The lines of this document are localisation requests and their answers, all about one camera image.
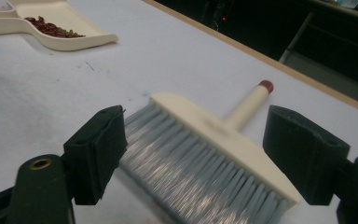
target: cream plastic brush base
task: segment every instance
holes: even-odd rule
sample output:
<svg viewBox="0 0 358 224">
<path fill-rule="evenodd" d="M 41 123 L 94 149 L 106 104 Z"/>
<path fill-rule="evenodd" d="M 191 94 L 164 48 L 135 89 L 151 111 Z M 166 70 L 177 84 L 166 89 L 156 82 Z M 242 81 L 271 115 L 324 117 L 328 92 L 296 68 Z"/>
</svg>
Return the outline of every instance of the cream plastic brush base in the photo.
<svg viewBox="0 0 358 224">
<path fill-rule="evenodd" d="M 101 46 L 118 41 L 118 37 L 107 34 L 63 0 L 12 0 L 9 11 L 0 11 L 0 35 L 26 33 L 33 35 L 49 49 L 71 51 Z M 58 38 L 39 32 L 26 17 L 41 16 L 65 30 L 73 30 L 85 37 Z"/>
<path fill-rule="evenodd" d="M 174 93 L 152 94 L 150 102 L 228 156 L 238 166 L 248 170 L 269 189 L 274 189 L 289 202 L 287 209 L 299 203 L 300 194 L 269 159 L 263 148 L 245 138 L 230 125 Z"/>
</svg>

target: brush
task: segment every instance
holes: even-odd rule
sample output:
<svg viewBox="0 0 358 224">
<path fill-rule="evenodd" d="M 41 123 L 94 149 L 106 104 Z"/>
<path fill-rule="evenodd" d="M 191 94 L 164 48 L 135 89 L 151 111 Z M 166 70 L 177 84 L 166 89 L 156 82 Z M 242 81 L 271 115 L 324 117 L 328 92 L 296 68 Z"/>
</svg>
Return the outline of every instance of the brush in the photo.
<svg viewBox="0 0 358 224">
<path fill-rule="evenodd" d="M 125 119 L 120 166 L 183 223 L 278 223 L 299 194 L 263 148 L 239 133 L 273 90 L 262 81 L 222 121 L 155 93 Z"/>
</svg>

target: brush head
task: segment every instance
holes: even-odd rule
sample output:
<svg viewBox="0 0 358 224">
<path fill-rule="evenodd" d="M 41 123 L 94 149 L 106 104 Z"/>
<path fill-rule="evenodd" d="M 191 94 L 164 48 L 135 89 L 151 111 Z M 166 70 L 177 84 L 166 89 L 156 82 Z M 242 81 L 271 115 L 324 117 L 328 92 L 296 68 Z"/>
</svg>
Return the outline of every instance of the brush head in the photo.
<svg viewBox="0 0 358 224">
<path fill-rule="evenodd" d="M 96 204 L 118 168 L 127 146 L 123 112 L 121 105 L 101 110 L 63 145 L 68 188 L 76 204 Z"/>
<path fill-rule="evenodd" d="M 150 101 L 194 135 L 226 155 L 238 167 L 243 167 L 260 182 L 265 183 L 267 189 L 276 191 L 289 202 L 286 209 L 299 202 L 300 195 L 296 188 L 262 147 L 180 95 L 155 93 L 151 95 Z"/>
</svg>

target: clamp jaw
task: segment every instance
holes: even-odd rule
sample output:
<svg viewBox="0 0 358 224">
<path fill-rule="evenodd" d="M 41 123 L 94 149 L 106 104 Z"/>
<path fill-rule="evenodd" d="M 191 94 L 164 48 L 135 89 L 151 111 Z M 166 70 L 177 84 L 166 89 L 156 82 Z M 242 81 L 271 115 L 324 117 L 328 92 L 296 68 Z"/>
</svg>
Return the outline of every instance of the clamp jaw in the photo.
<svg viewBox="0 0 358 224">
<path fill-rule="evenodd" d="M 126 151 L 123 108 L 95 114 L 64 145 L 62 156 L 25 162 L 13 188 L 0 192 L 0 223 L 72 224 L 76 204 L 95 205 Z"/>
<path fill-rule="evenodd" d="M 348 161 L 350 146 L 298 114 L 269 107 L 263 148 L 310 205 L 341 200 L 340 224 L 358 224 L 358 158 Z"/>
</svg>

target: red beans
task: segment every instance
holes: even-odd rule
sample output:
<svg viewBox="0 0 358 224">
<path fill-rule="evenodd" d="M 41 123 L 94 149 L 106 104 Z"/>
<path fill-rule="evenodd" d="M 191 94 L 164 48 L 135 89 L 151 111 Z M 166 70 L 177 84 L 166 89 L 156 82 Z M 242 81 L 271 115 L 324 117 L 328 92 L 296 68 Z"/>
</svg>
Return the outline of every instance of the red beans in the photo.
<svg viewBox="0 0 358 224">
<path fill-rule="evenodd" d="M 78 35 L 74 33 L 73 30 L 69 32 L 62 29 L 61 27 L 56 26 L 53 23 L 45 23 L 45 19 L 43 17 L 38 17 L 38 20 L 33 17 L 24 18 L 29 21 L 36 29 L 42 32 L 45 35 L 51 35 L 60 38 L 75 38 L 75 37 L 83 37 L 84 35 Z"/>
</svg>

